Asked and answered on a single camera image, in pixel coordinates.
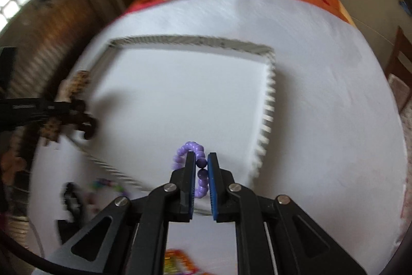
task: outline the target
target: purple beaded bracelet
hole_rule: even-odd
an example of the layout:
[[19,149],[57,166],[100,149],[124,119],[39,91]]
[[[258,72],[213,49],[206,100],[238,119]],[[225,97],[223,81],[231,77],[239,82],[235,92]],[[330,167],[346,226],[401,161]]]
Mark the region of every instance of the purple beaded bracelet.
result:
[[206,169],[203,169],[207,165],[204,150],[205,149],[202,145],[199,145],[194,141],[188,141],[177,150],[177,155],[173,157],[174,163],[172,165],[172,170],[177,170],[185,166],[184,155],[186,155],[188,151],[194,152],[196,156],[196,165],[200,168],[200,170],[197,172],[197,177],[199,177],[197,183],[199,186],[194,191],[194,196],[196,198],[205,197],[207,195],[207,192],[209,191],[208,172]]

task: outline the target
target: round table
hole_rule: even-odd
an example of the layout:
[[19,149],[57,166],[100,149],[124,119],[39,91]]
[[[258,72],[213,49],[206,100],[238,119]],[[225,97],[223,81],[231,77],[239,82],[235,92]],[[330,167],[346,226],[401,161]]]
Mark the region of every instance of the round table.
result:
[[[289,195],[368,274],[380,272],[397,238],[407,160],[390,88],[356,28],[298,0],[175,0],[116,20],[73,72],[93,63],[109,39],[136,35],[214,36],[273,47],[275,117],[255,191]],[[33,202],[47,188],[37,182],[42,164],[34,163]],[[45,205],[36,204],[33,222],[44,217]],[[200,263],[217,274],[223,268],[213,267],[207,253],[213,244],[219,241],[202,247]]]

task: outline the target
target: chair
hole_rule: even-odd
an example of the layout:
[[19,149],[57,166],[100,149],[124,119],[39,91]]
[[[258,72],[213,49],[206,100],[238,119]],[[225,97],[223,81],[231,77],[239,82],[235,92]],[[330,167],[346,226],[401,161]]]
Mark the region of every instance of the chair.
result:
[[402,80],[409,88],[407,99],[399,108],[399,113],[401,113],[412,97],[412,73],[406,69],[406,67],[399,60],[399,52],[402,52],[402,54],[405,55],[410,62],[412,62],[412,44],[403,34],[403,30],[398,26],[395,45],[393,46],[392,55],[389,58],[388,65],[385,69],[385,76],[389,79],[389,75],[393,74]]

